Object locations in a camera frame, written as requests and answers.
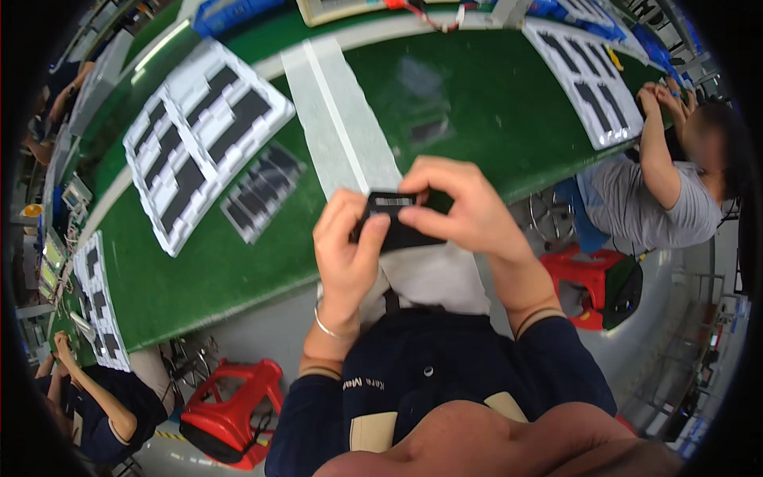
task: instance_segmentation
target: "green workbench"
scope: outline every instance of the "green workbench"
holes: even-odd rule
[[[362,15],[310,29],[293,11],[239,28],[221,41],[255,63],[304,38],[392,15],[399,14]],[[98,133],[88,131],[79,154],[83,165],[91,164],[85,178],[96,200],[126,165],[124,132],[147,97],[197,42],[188,28],[181,31],[148,62],[134,85],[119,85],[98,112]],[[344,54],[403,174],[419,154],[472,161],[508,203],[630,145],[594,151],[562,87],[520,31],[433,32]],[[623,78],[634,94],[644,82],[661,76],[633,58],[619,57]],[[403,58],[440,78],[434,100],[416,102],[405,94],[399,79]],[[271,83],[290,96],[285,76]],[[432,143],[411,143],[412,127],[444,114],[452,127],[450,135]],[[111,300],[128,352],[207,326],[317,279],[311,230],[326,199],[298,118],[273,141],[303,162],[307,172],[255,245],[244,243],[223,216],[219,203],[227,190],[174,259],[159,246],[132,185],[103,217],[98,229]],[[97,167],[92,166],[93,156],[100,158]],[[62,328],[70,329],[70,324],[53,326]]]

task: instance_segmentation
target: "red plastic stool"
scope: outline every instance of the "red plastic stool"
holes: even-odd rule
[[[188,423],[216,437],[233,449],[243,451],[254,438],[253,432],[256,428],[251,425],[252,413],[264,397],[270,398],[276,414],[281,414],[283,396],[278,388],[278,380],[281,376],[283,376],[281,367],[270,359],[263,359],[256,365],[248,365],[228,364],[223,358],[209,379],[188,400],[188,405],[180,416],[181,426],[183,423]],[[223,401],[217,390],[216,381],[226,377],[244,379],[245,382],[232,398]],[[211,393],[216,402],[203,402],[202,398],[207,393]],[[265,430],[262,433],[272,434],[272,432],[272,430]],[[268,450],[270,445],[263,446],[255,443],[239,462],[224,463],[236,469],[251,470],[265,459]]]
[[[582,313],[570,317],[572,324],[585,330],[603,330],[604,317],[597,310],[604,308],[606,272],[626,256],[614,250],[601,249],[588,254],[595,262],[573,260],[572,257],[579,253],[580,247],[573,243],[561,252],[541,255],[540,262],[551,275],[556,296],[559,296],[559,280],[581,283],[591,294],[591,299],[583,303]]]

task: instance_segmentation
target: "black strap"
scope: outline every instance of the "black strap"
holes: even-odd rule
[[[243,447],[243,449],[241,450],[241,452],[239,453],[239,454],[241,455],[241,457],[239,458],[239,462],[241,461],[241,459],[243,459],[243,457],[246,455],[246,453],[247,453],[247,452],[249,452],[249,449],[251,449],[252,447],[254,447],[254,444],[256,444],[256,443],[257,443],[257,438],[259,437],[259,435],[260,435],[260,434],[261,434],[261,433],[262,433],[262,432],[263,432],[265,429],[267,429],[267,428],[268,428],[268,426],[270,425],[270,421],[271,421],[272,419],[273,419],[273,411],[272,411],[272,410],[268,411],[268,414],[265,414],[264,416],[262,416],[262,417],[259,419],[259,423],[257,424],[257,429],[254,431],[254,435],[252,436],[252,440],[251,440],[251,441],[249,441],[249,442],[248,442],[248,443],[247,443],[247,444],[246,444],[246,445]]]

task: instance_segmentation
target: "white tape strip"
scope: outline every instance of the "white tape strip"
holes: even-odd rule
[[[344,152],[347,155],[349,166],[352,168],[353,174],[355,174],[355,179],[357,179],[358,181],[358,186],[360,187],[360,190],[364,194],[368,194],[369,185],[365,181],[365,177],[363,177],[363,172],[360,170],[358,157],[355,155],[355,150],[353,149],[353,145],[349,142],[347,129],[344,127],[344,123],[342,122],[342,117],[340,116],[339,111],[336,109],[336,102],[334,101],[333,96],[331,95],[331,91],[329,90],[328,83],[326,83],[326,77],[324,76],[324,72],[321,69],[320,64],[318,63],[318,58],[317,56],[315,56],[315,50],[313,50],[313,44],[310,41],[304,42],[304,53],[307,56],[307,61],[310,62],[310,68],[312,68],[313,74],[315,75],[315,82],[318,84],[320,93],[324,97],[324,101],[326,102],[326,107],[328,108],[329,115],[331,116],[331,121],[333,122],[333,125],[336,128],[336,135],[339,136],[339,140],[342,143]]]
[[[392,151],[336,40],[307,40],[282,61],[326,198],[339,187],[396,189]]]

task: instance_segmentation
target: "blue plastic bin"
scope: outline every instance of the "blue plastic bin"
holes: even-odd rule
[[[285,3],[285,0],[208,0],[198,7],[192,29],[213,37],[242,21]]]

